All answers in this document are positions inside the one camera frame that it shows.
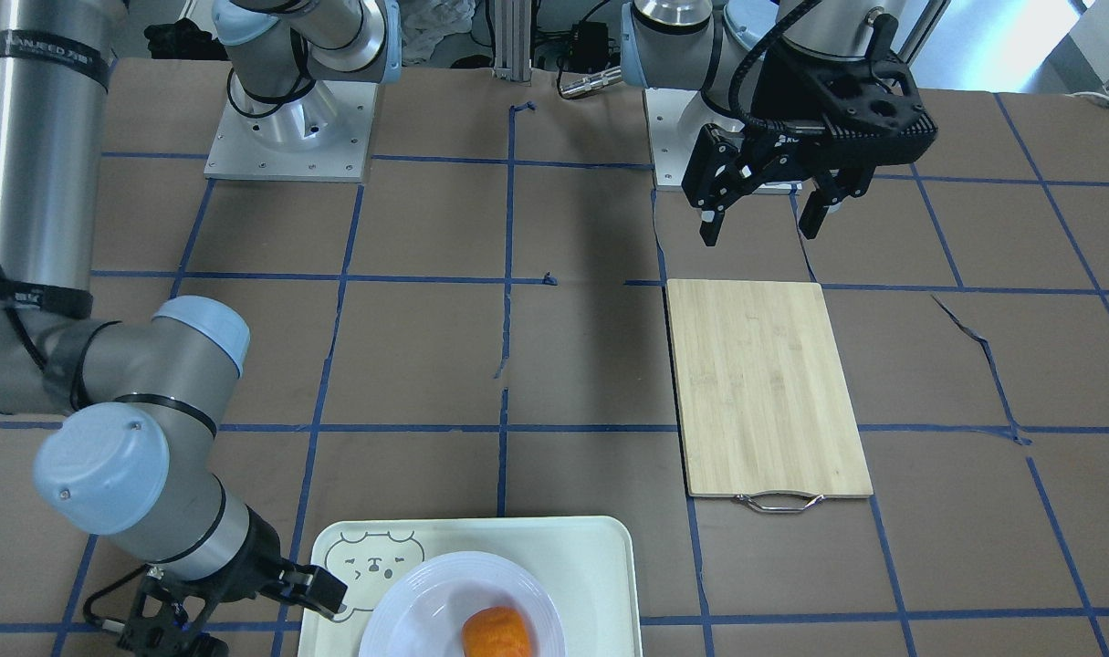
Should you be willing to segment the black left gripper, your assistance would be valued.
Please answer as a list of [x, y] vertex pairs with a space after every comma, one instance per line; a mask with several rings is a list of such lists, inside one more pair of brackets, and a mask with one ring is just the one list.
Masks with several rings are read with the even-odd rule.
[[817, 237], [832, 208], [866, 193], [876, 168], [908, 165], [936, 141], [895, 16], [781, 16], [728, 87], [740, 130], [696, 133], [682, 188], [700, 236], [718, 245], [728, 208], [770, 183], [814, 182], [798, 230]]

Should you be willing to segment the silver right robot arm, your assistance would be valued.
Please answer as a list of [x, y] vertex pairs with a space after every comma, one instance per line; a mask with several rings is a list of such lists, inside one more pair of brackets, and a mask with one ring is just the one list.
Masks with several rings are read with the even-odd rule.
[[276, 530], [207, 467], [250, 346], [214, 299], [141, 324], [96, 319], [90, 287], [111, 34], [124, 1], [0, 1], [0, 415], [63, 417], [34, 487], [75, 528], [140, 560], [134, 656], [225, 656], [224, 603], [263, 596], [333, 617], [347, 585], [284, 556]]

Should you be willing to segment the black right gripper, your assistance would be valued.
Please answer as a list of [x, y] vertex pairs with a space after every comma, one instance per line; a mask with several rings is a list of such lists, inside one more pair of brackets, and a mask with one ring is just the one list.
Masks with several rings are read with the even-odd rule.
[[[144, 565], [92, 594], [84, 602], [84, 620], [101, 631], [116, 633], [119, 648], [136, 656], [227, 656], [228, 645], [204, 631], [222, 602], [258, 595], [349, 621], [354, 608], [344, 604], [346, 583], [317, 565], [301, 565], [279, 556], [277, 532], [250, 511], [244, 542], [227, 564], [204, 579], [180, 579], [164, 566]], [[92, 604], [132, 579], [140, 579], [128, 619], [100, 616]]]

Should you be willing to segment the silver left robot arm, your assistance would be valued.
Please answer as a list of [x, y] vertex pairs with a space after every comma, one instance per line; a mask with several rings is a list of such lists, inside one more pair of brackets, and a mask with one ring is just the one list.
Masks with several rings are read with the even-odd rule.
[[894, 50], [901, 1], [779, 1], [755, 33], [747, 1], [633, 1], [621, 16], [629, 85], [695, 91], [737, 130], [696, 130], [682, 190], [718, 244], [728, 208], [769, 183], [813, 182], [808, 240], [835, 205], [867, 193], [881, 166], [909, 165], [938, 128]]

